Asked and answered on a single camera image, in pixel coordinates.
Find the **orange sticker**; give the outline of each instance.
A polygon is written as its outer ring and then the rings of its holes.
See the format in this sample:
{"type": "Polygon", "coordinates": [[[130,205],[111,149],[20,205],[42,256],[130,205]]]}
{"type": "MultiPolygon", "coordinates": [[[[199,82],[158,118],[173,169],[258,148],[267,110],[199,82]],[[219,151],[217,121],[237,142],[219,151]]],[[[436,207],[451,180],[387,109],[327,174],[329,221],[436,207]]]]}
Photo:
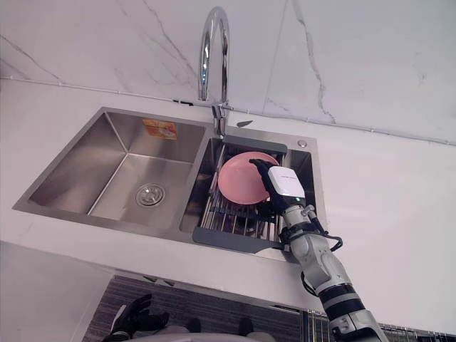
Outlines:
{"type": "Polygon", "coordinates": [[[177,140],[175,123],[167,123],[153,119],[142,119],[142,123],[149,135],[162,139],[177,140]]]}

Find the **chrome faucet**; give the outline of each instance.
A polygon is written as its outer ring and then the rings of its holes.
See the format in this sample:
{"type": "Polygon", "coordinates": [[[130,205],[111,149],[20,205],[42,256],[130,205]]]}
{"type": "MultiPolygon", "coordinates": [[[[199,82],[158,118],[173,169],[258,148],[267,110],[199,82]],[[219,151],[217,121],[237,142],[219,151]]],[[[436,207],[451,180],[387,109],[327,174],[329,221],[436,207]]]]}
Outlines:
{"type": "Polygon", "coordinates": [[[211,44],[214,39],[217,27],[220,26],[222,38],[222,97],[212,104],[214,116],[214,129],[216,134],[225,135],[225,126],[228,115],[228,58],[229,58],[229,27],[227,13],[222,7],[214,7],[207,15],[202,32],[201,51],[199,55],[199,80],[198,99],[207,100],[207,86],[209,85],[209,58],[211,55],[211,44]]]}

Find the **white marble backsplash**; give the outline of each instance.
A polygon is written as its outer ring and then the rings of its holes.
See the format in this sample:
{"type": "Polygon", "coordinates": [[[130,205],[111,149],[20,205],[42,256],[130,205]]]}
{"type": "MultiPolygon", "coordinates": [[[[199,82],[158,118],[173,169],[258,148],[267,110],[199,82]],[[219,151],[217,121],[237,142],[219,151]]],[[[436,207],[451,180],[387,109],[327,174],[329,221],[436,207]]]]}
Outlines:
{"type": "MultiPolygon", "coordinates": [[[[196,100],[201,31],[216,5],[229,18],[234,107],[456,141],[449,0],[1,0],[0,72],[196,100]]],[[[217,98],[219,45],[213,53],[217,98]]]]}

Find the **robotic arm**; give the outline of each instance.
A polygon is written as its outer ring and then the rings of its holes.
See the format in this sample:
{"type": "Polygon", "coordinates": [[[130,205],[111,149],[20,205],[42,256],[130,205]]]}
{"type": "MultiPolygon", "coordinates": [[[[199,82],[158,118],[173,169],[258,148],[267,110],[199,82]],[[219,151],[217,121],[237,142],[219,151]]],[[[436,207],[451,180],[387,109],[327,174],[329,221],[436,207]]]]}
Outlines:
{"type": "Polygon", "coordinates": [[[301,265],[304,287],[320,298],[336,340],[387,342],[372,313],[353,289],[342,263],[333,254],[342,246],[342,239],[328,235],[315,208],[305,205],[304,189],[296,173],[260,159],[250,162],[255,164],[269,192],[272,212],[284,218],[286,228],[280,238],[290,245],[301,265]],[[330,248],[328,239],[337,243],[330,248]]]}

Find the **drain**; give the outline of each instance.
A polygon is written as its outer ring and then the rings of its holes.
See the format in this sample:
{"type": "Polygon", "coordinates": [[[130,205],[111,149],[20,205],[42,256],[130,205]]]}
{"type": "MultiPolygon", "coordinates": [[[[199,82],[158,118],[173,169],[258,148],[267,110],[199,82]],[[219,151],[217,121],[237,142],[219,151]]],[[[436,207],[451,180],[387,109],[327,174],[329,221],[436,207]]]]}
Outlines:
{"type": "Polygon", "coordinates": [[[136,203],[144,207],[157,205],[165,196],[164,189],[156,184],[146,184],[136,192],[136,203]]]}

